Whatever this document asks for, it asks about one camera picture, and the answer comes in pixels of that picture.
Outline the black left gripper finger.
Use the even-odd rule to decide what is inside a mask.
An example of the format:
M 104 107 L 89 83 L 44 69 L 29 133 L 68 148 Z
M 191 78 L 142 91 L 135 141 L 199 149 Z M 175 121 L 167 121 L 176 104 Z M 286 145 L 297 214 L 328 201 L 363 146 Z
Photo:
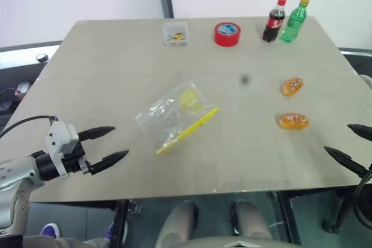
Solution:
M 115 127 L 111 127 L 111 126 L 91 128 L 91 129 L 79 132 L 78 138 L 79 138 L 79 141 L 86 141 L 88 139 L 96 139 L 96 138 L 100 138 L 110 133 L 114 129 Z
M 88 172 L 91 175 L 95 175 L 113 165 L 115 165 L 117 162 L 119 162 L 121 159 L 123 159 L 127 154 L 129 153 L 129 150 L 123 150 L 120 152 L 116 152 L 113 154 L 110 154 L 106 157 L 104 157 L 100 162 L 95 163 L 93 165 L 88 166 Z

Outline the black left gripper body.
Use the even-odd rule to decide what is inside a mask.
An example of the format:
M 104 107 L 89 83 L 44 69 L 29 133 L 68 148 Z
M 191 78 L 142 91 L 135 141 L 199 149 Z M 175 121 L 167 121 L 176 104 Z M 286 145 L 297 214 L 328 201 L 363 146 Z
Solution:
M 81 171 L 83 174 L 90 173 L 90 163 L 85 156 L 85 150 L 80 141 L 77 142 L 71 153 L 65 155 L 62 163 L 68 174 L 78 171 Z

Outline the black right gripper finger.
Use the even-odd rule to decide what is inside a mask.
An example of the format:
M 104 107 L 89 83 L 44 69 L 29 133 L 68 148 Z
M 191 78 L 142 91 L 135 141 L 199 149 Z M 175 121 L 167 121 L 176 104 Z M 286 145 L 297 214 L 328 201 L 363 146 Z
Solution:
M 347 127 L 350 128 L 359 137 L 364 138 L 368 141 L 372 141 L 372 127 L 368 127 L 362 124 L 348 124 Z
M 328 146 L 324 146 L 324 149 L 338 164 L 347 168 L 358 177 L 364 177 L 367 174 L 367 169 L 365 167 L 352 160 L 352 158 L 344 152 Z

